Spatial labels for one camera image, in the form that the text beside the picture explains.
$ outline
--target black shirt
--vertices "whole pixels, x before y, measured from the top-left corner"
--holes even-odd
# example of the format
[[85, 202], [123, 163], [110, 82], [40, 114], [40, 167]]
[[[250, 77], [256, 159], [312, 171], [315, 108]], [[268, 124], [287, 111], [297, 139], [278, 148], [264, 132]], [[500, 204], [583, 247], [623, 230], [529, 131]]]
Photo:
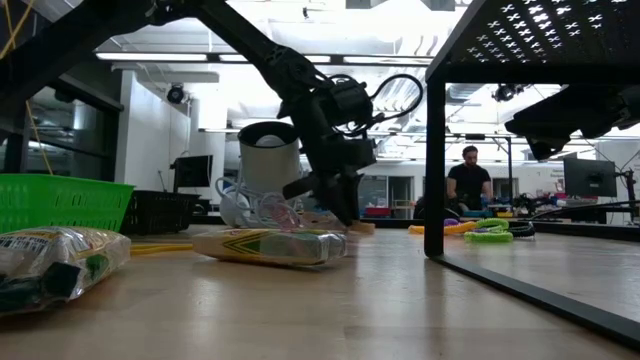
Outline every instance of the black shirt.
[[456, 165], [451, 168], [448, 177], [456, 181], [458, 199], [468, 205], [473, 205], [473, 207], [477, 207], [477, 204], [480, 203], [482, 184], [491, 181], [487, 170], [477, 165]]

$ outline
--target yellow cable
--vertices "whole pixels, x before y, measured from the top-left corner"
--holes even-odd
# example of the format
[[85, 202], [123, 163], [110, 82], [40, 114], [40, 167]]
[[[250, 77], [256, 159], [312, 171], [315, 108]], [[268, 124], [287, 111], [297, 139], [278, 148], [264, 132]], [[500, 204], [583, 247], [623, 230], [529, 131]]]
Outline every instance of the yellow cable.
[[27, 114], [29, 115], [29, 120], [31, 120], [33, 133], [36, 135], [36, 140], [38, 141], [38, 146], [40, 147], [40, 152], [42, 153], [42, 158], [44, 159], [45, 165], [47, 165], [47, 170], [49, 170], [49, 175], [53, 175], [53, 170], [51, 169], [51, 164], [49, 164], [49, 157], [47, 156], [47, 151], [42, 146], [42, 142], [40, 142], [40, 135], [38, 135], [38, 127], [36, 126], [35, 120], [33, 120], [33, 114], [31, 113], [31, 106], [29, 106], [29, 100], [25, 101], [25, 104], [27, 105]]
[[193, 245], [133, 245], [129, 253], [132, 256], [157, 254], [169, 251], [188, 251], [193, 250]]
[[[31, 9], [33, 8], [33, 3], [35, 2], [35, 0], [31, 0], [29, 1], [29, 4], [27, 5], [27, 10], [24, 11], [24, 14], [22, 14], [22, 17], [20, 18], [20, 21], [18, 22], [18, 25], [16, 25], [16, 31], [15, 32], [11, 32], [11, 37], [9, 38], [9, 40], [7, 41], [7, 43], [4, 45], [4, 48], [2, 49], [2, 52], [0, 53], [0, 59], [4, 58], [5, 55], [7, 55], [7, 53], [9, 52], [9, 49], [11, 48], [11, 45], [15, 45], [16, 43], [16, 36], [20, 33], [20, 30], [22, 29], [22, 26], [24, 25], [24, 22], [27, 20], [27, 17], [29, 17], [29, 13], [31, 12]], [[9, 13], [9, 1], [5, 0], [4, 2], [4, 6], [6, 8], [6, 13]]]
[[[11, 21], [11, 12], [9, 11], [9, 0], [5, 0], [4, 2], [4, 13], [6, 15], [7, 18], [7, 26], [9, 27], [9, 34], [11, 35], [9, 42], [7, 42], [7, 46], [5, 46], [5, 50], [6, 49], [11, 49], [11, 48], [16, 48], [16, 35], [20, 32], [20, 28], [22, 27], [22, 24], [24, 24], [24, 19], [27, 18], [27, 16], [29, 15], [29, 11], [31, 10], [31, 6], [33, 5], [35, 0], [31, 0], [31, 2], [29, 3], [29, 6], [27, 7], [27, 10], [25, 11], [24, 15], [22, 15], [22, 19], [20, 19], [20, 23], [18, 23], [18, 26], [16, 27], [16, 31], [13, 31], [13, 23]], [[5, 50], [3, 50], [2, 52], [2, 56], [0, 56], [0, 59], [2, 59], [5, 55]], [[31, 126], [33, 127], [33, 131], [36, 135], [36, 140], [38, 141], [38, 146], [40, 147], [40, 152], [42, 153], [42, 158], [44, 159], [44, 163], [47, 166], [47, 170], [49, 170], [49, 175], [53, 175], [53, 170], [51, 170], [51, 164], [49, 164], [49, 157], [47, 157], [47, 151], [44, 149], [44, 147], [42, 146], [42, 142], [40, 142], [40, 135], [38, 134], [38, 127], [36, 126], [36, 122], [33, 119], [33, 113], [31, 112], [31, 106], [29, 105], [29, 101], [25, 101], [25, 106], [27, 107], [27, 114], [29, 115], [29, 120], [31, 120]]]

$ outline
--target perforated metal shelf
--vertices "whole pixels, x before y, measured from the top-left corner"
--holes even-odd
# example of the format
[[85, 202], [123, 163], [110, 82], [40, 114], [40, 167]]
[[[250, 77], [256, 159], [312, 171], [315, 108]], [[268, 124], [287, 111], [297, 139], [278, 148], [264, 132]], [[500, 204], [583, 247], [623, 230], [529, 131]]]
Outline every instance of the perforated metal shelf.
[[[456, 80], [469, 75], [473, 81], [498, 82], [510, 73], [526, 78], [518, 70], [532, 69], [530, 82], [535, 82], [545, 68], [640, 70], [638, 15], [639, 0], [475, 0], [427, 71], [427, 78], [441, 73]], [[487, 72], [465, 74], [482, 69]], [[503, 79], [492, 81], [491, 75]], [[552, 82], [547, 81], [548, 75], [538, 80]]]

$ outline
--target ceiling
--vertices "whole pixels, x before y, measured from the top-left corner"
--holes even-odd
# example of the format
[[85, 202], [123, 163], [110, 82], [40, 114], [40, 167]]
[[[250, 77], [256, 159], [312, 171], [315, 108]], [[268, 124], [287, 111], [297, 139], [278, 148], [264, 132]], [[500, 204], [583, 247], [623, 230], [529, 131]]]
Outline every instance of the ceiling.
[[[36, 10], [55, 21], [77, 6], [81, 0], [37, 1]], [[421, 0], [386, 0], [372, 9], [346, 9], [346, 0], [263, 0], [228, 3], [276, 43], [303, 54], [435, 56], [464, 13], [431, 11]], [[308, 18], [303, 8], [308, 9]], [[115, 36], [100, 46], [108, 52], [235, 52], [220, 37], [197, 19], [182, 19], [161, 27], [148, 26], [132, 34]], [[131, 68], [132, 64], [120, 64]], [[264, 83], [251, 65], [230, 64], [139, 64], [138, 79], [149, 80], [149, 73], [217, 73], [228, 105], [228, 120], [234, 127], [275, 117], [279, 107], [276, 94]], [[376, 66], [326, 66], [317, 68], [327, 75], [348, 74], [368, 84], [370, 93], [382, 81], [397, 73], [409, 73], [424, 83], [425, 68]], [[168, 81], [154, 81], [153, 86], [168, 88]], [[496, 85], [455, 84], [448, 87], [446, 107], [448, 126], [452, 132], [504, 133], [502, 124], [513, 113], [560, 90], [560, 86], [541, 85], [528, 88], [507, 103], [491, 98]], [[408, 81], [391, 83], [374, 106], [377, 111], [397, 113], [406, 109], [418, 95]], [[426, 104], [411, 116], [381, 124], [379, 131], [426, 131]], [[464, 143], [450, 144], [457, 153]], [[426, 149], [420, 136], [380, 136], [381, 156], [424, 158]], [[528, 151], [528, 146], [514, 145], [514, 154]], [[502, 158], [495, 144], [486, 152]]]

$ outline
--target fluorescent light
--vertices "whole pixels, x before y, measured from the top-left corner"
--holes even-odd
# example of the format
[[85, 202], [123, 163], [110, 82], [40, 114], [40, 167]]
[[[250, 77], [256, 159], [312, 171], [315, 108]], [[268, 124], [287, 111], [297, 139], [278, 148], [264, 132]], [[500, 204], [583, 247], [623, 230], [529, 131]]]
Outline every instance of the fluorescent light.
[[385, 136], [385, 135], [391, 135], [391, 132], [389, 131], [367, 131], [367, 135], [371, 135], [371, 136]]
[[240, 129], [198, 129], [201, 132], [210, 132], [210, 133], [239, 133]]
[[229, 61], [229, 62], [248, 62], [247, 58], [240, 54], [224, 54], [220, 55], [220, 61]]
[[[327, 64], [331, 62], [331, 57], [327, 55], [306, 55], [305, 57], [315, 64]], [[222, 54], [220, 55], [220, 61], [248, 63], [247, 58], [240, 54]]]
[[100, 60], [112, 61], [207, 61], [205, 54], [169, 53], [96, 53]]
[[409, 159], [409, 158], [376, 158], [378, 162], [402, 162], [402, 161], [416, 161], [417, 159]]
[[393, 65], [424, 65], [431, 64], [433, 58], [420, 56], [345, 56], [347, 64], [393, 64]]
[[331, 56], [327, 55], [306, 55], [305, 57], [314, 64], [326, 64], [331, 62]]

